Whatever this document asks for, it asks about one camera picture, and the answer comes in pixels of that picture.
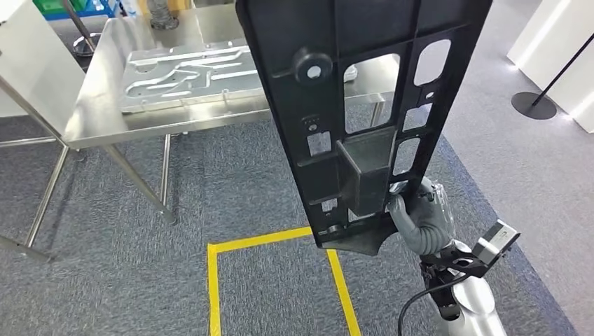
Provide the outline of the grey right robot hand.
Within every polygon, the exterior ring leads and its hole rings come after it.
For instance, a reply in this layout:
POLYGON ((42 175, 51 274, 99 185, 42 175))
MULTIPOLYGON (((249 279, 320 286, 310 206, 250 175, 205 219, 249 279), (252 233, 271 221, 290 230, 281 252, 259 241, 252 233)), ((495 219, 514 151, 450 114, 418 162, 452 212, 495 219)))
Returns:
POLYGON ((445 201, 443 186, 424 177, 418 193, 409 201, 394 194, 387 209, 408 244, 419 244, 432 240, 439 246, 446 245, 452 238, 451 213, 445 201))

